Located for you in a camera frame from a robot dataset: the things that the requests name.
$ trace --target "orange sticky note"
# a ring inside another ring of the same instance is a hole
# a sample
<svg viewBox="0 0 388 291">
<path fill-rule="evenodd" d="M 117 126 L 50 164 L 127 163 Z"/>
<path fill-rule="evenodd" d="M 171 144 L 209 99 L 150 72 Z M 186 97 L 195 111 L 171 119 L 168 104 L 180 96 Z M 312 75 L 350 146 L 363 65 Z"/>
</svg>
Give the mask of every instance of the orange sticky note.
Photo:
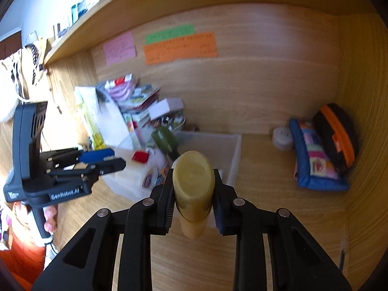
<svg viewBox="0 0 388 291">
<path fill-rule="evenodd" d="M 176 37 L 145 45 L 143 49 L 147 65 L 177 59 L 218 57 L 214 32 Z"/>
</svg>

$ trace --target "wooden cabinet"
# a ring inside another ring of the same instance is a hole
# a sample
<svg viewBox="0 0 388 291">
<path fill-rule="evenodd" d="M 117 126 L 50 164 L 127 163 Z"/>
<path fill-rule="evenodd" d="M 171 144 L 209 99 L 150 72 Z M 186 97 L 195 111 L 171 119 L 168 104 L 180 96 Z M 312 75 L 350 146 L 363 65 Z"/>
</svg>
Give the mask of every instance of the wooden cabinet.
<svg viewBox="0 0 388 291">
<path fill-rule="evenodd" d="M 0 60 L 5 59 L 5 41 L 0 41 Z"/>
<path fill-rule="evenodd" d="M 0 41 L 0 60 L 9 57 L 22 48 L 22 35 L 17 32 L 6 39 Z"/>
<path fill-rule="evenodd" d="M 17 32 L 4 40 L 5 58 L 17 52 L 20 48 L 22 48 L 22 35 L 21 32 Z"/>
</svg>

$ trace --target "black and orange pencil case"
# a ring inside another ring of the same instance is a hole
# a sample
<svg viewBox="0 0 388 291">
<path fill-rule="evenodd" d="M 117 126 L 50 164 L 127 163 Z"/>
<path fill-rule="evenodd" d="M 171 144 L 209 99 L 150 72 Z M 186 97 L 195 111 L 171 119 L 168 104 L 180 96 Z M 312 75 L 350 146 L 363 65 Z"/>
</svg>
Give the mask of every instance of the black and orange pencil case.
<svg viewBox="0 0 388 291">
<path fill-rule="evenodd" d="M 337 104 L 331 103 L 324 105 L 315 114 L 313 125 L 334 167 L 346 174 L 359 151 L 356 130 L 350 116 Z"/>
</svg>

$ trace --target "human hand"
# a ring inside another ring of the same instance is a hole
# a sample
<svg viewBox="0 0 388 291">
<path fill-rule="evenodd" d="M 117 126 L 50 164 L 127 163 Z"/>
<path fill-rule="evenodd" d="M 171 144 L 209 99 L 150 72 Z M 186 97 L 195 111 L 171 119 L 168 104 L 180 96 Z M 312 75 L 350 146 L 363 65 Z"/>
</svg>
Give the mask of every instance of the human hand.
<svg viewBox="0 0 388 291">
<path fill-rule="evenodd" d="M 21 202 L 16 202 L 15 214 L 18 220 L 22 223 L 28 223 L 28 207 Z M 58 228 L 58 205 L 52 205 L 45 208 L 45 230 L 50 233 L 54 233 Z"/>
</svg>

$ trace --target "green bottle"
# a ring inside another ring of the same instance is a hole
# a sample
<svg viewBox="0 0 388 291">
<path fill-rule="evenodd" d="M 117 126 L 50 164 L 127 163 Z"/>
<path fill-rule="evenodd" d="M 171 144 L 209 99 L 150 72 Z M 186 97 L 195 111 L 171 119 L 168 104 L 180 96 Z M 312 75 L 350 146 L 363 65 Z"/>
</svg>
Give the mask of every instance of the green bottle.
<svg viewBox="0 0 388 291">
<path fill-rule="evenodd" d="M 173 162 L 179 157 L 178 141 L 167 127 L 158 127 L 151 134 L 156 146 Z"/>
</svg>

